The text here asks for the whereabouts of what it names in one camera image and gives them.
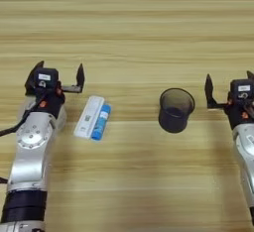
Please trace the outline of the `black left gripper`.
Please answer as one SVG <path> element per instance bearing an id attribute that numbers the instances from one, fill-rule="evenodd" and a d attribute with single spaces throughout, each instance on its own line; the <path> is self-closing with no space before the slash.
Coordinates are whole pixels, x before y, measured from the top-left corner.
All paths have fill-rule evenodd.
<path id="1" fill-rule="evenodd" d="M 34 75 L 35 71 L 39 67 L 44 66 L 44 61 L 39 61 L 34 68 L 31 70 L 26 83 L 26 96 L 31 98 L 25 105 L 25 111 L 28 113 L 32 112 L 43 112 L 53 115 L 58 118 L 60 111 L 65 103 L 65 93 L 81 93 L 84 87 L 85 76 L 83 65 L 78 67 L 76 74 L 76 85 L 71 86 L 60 86 L 58 85 L 56 89 L 44 89 L 35 88 Z"/>

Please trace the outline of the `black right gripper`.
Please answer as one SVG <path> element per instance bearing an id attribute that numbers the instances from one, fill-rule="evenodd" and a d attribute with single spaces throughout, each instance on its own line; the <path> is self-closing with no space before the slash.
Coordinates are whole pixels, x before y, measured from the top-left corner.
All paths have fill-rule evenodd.
<path id="1" fill-rule="evenodd" d="M 247 70 L 247 77 L 254 79 L 254 73 Z M 208 109 L 222 109 L 226 114 L 231 129 L 234 129 L 240 124 L 254 124 L 254 119 L 247 113 L 247 111 L 239 105 L 233 103 L 217 103 L 212 96 L 213 84 L 210 75 L 206 76 L 204 85 L 204 92 Z"/>

